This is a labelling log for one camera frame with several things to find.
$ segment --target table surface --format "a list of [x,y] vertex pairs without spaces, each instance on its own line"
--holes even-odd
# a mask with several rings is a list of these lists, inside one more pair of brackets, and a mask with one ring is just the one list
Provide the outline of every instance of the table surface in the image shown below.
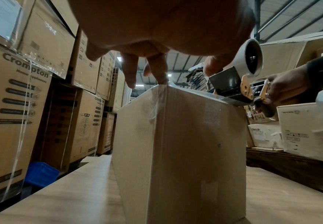
[[[323,193],[247,167],[238,224],[323,224]],[[0,224],[126,223],[111,156],[101,156],[0,213]]]

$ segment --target warehouse ceiling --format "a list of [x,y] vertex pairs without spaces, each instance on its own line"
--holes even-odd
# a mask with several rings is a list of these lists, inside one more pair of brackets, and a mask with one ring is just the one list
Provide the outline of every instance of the warehouse ceiling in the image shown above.
[[[260,42],[323,31],[323,0],[249,0],[254,8],[256,1],[261,4],[258,29]],[[170,80],[179,86],[187,87],[183,73],[205,59],[206,57],[189,56],[171,50],[167,54]],[[154,77],[143,77],[142,70],[145,64],[145,58],[139,58],[137,84],[141,86],[132,91],[133,97],[141,95],[155,85]]]

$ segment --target wooden table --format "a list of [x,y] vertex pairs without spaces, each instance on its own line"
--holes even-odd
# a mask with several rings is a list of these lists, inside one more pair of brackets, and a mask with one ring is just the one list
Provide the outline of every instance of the wooden table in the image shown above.
[[[126,223],[110,156],[73,173],[0,213],[0,224]],[[247,168],[247,217],[238,224],[323,224],[323,193]]]

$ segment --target hand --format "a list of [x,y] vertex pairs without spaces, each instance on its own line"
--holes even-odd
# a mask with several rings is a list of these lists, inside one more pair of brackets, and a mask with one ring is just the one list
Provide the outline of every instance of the hand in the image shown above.
[[311,87],[306,65],[270,76],[268,98],[271,103],[295,97]]
[[204,73],[228,65],[254,27],[246,0],[69,0],[88,37],[87,57],[97,60],[110,50],[121,52],[126,83],[134,88],[138,58],[147,58],[143,75],[168,81],[165,54],[210,56]]

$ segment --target blue plastic crate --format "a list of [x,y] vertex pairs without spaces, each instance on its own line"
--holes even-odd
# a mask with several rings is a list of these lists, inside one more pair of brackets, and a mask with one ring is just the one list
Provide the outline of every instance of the blue plastic crate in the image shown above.
[[55,182],[59,171],[44,162],[32,162],[29,164],[25,182],[37,187],[47,187]]

